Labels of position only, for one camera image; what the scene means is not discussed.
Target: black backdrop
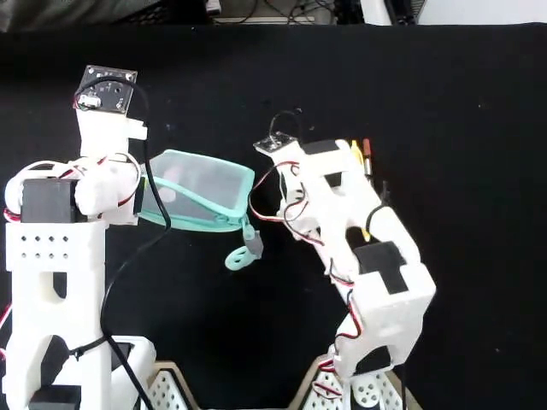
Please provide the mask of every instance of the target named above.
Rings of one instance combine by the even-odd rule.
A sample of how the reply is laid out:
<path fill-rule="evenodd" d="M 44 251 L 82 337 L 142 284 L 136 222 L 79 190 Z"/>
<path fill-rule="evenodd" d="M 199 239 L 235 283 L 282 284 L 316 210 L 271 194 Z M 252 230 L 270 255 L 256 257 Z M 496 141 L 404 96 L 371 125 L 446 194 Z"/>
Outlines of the black backdrop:
<path fill-rule="evenodd" d="M 2 36 L 0 182 L 31 161 L 78 154 L 71 96 L 87 63 L 140 72 L 155 153 L 182 149 L 261 173 L 268 159 L 251 144 L 278 110 L 299 107 L 308 140 L 371 138 L 375 171 L 437 283 L 408 370 L 424 408 L 540 408 L 545 44 L 546 26 Z M 269 188 L 258 200 L 274 209 Z M 109 306 L 116 332 L 154 341 L 203 407 L 286 406 L 344 317 L 312 249 L 256 226 L 264 257 L 237 273 L 223 259 L 239 234 L 173 232 L 116 285 Z M 158 229 L 111 228 L 108 272 Z M 9 275 L 1 280 L 7 301 Z"/>

